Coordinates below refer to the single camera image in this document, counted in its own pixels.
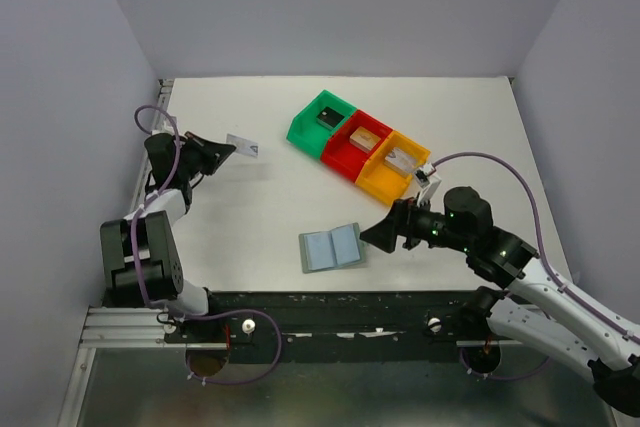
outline white card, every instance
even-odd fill
[[[258,157],[258,143],[253,140],[243,139],[237,135],[227,134],[227,144],[235,145],[238,154],[248,157]]]

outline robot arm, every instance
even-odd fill
[[[236,148],[204,140],[190,132],[185,133],[181,141],[177,169],[162,192],[158,186],[171,172],[176,155],[175,137],[157,133],[145,141],[154,184],[146,188],[147,207],[137,219],[137,253],[151,301],[160,301],[181,315],[206,315],[210,310],[207,291],[184,278],[171,226],[191,207],[192,181],[213,175]],[[100,227],[108,300],[122,307],[144,306],[133,258],[134,216],[132,212]]]
[[[387,253],[395,250],[398,235],[406,238],[406,249],[424,240],[429,247],[464,253],[477,275],[555,319],[519,307],[506,292],[480,288],[477,305],[468,307],[486,318],[493,333],[564,363],[593,382],[611,406],[639,417],[640,326],[610,311],[550,266],[545,268],[532,246],[493,225],[490,205],[472,188],[448,191],[444,205],[441,214],[432,212],[428,202],[398,200],[385,219],[362,232],[361,239]]]

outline small box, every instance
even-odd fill
[[[406,177],[413,174],[420,167],[418,159],[411,157],[404,150],[394,147],[384,158],[384,165],[394,172]]]
[[[318,123],[324,128],[333,130],[340,122],[342,122],[344,115],[336,112],[331,107],[325,107],[320,111],[316,118],[318,119]]]
[[[371,149],[373,149],[378,142],[380,142],[380,137],[372,134],[364,127],[358,127],[353,134],[351,134],[351,137],[349,137],[349,143],[365,153],[371,152]]]

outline metal frame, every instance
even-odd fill
[[[158,94],[157,105],[162,109],[167,109],[173,90],[173,79],[159,79],[160,92]],[[153,125],[157,125],[159,114],[156,114]],[[140,203],[144,196],[144,182],[149,173],[149,165],[146,153],[142,157],[139,169],[138,180],[136,182],[129,211]],[[71,371],[71,377],[67,386],[67,392],[62,403],[62,410],[58,418],[58,427],[75,427],[80,420],[80,412],[84,402],[87,386],[91,377],[93,361],[96,349],[105,348],[157,348],[165,347],[164,330],[156,322],[157,312],[149,310],[149,315],[153,315],[153,325],[146,315],[136,315],[135,320],[129,319],[131,315],[125,314],[125,310],[135,310],[139,314],[141,309],[92,309],[87,312],[87,318],[82,330],[82,336],[76,354],[76,360]],[[217,346],[208,345],[200,347],[191,344],[189,348],[215,349]]]

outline gray wall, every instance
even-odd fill
[[[511,75],[558,0],[118,0],[161,76]]]
[[[560,0],[515,93],[569,265],[640,322],[640,0]]]
[[[116,0],[1,0],[0,423],[54,425],[155,74]]]

